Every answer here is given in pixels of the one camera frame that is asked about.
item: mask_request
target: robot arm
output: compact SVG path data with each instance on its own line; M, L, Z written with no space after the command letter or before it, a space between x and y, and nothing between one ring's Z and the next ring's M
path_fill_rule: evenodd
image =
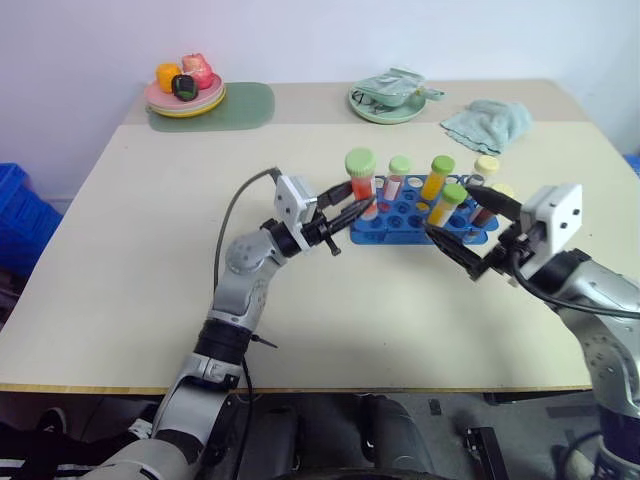
M322 210L351 193L351 183L345 182L316 197L302 178L277 177L275 203L284 220L271 219L229 246L226 269L196 347L158 409L152 438L128 445L85 478L195 476L210 437L226 433L232 410L227 393L240 380L271 278L288 258L319 243L326 242L333 255L340 253L331 236L359 217L373 198L348 205L331 221Z
M524 205L485 187L468 189L514 222L499 243L481 258L444 229L427 226L428 235L473 280L489 268L510 275L562 319L580 342L599 405L596 473L620 475L597 478L640 476L640 289L580 250L562 251L580 227L581 187L544 187Z

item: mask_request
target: table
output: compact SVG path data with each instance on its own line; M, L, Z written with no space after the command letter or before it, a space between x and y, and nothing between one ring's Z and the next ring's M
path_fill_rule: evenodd
M361 121L348 110L346 86L274 85L273 121L247 131L154 132L136 103L0 332L0 389L164 393L195 345L222 215L244 179L278 165L320 192L345 179L344 155L358 145L374 150L379 173L398 153L415 173L437 154L467 172L477 154L437 122L475 98L521 100L535 118L501 156L496 180L521 200L545 184L582 183L584 223L568 247L613 270L640 271L637 180L550 82L435 83L448 97L397 126ZM610 206L613 191L629 201ZM247 190L225 246L275 215L273 192L268 180ZM473 283L432 246L359 246L346 232L335 240L339 257L315 248L272 281L257 332L279 348L249 349L258 391L588 388L578 343L560 319L498 274Z

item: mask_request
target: light blue towel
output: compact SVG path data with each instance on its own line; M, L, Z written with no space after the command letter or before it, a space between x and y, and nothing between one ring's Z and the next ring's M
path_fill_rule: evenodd
M531 128L531 114L521 103L475 100L464 112L440 123L447 135L471 150L497 155Z

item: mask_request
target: blue test tube rack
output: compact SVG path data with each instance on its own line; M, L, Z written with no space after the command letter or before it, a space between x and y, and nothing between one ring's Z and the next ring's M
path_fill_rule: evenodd
M447 183L464 183L466 177L449 175ZM384 178L376 177L378 216L373 220L356 220L351 225L351 241L359 245L433 245L433 241L425 233L424 224L439 197L433 202L425 202L429 205L428 210L416 207L416 203L421 201L420 190L426 175L407 175L404 187L393 202L382 198ZM471 225L469 217L477 205L468 197L444 226L467 245L486 243L489 239L487 232L498 228L498 220L495 217L483 228Z

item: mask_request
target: plastic bag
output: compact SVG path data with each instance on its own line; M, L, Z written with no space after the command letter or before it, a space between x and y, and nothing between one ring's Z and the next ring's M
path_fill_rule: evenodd
M399 107L414 93L424 95L430 100L440 100L444 92L425 89L425 81L422 75L411 70L390 68L382 75L356 82L353 88L388 107Z

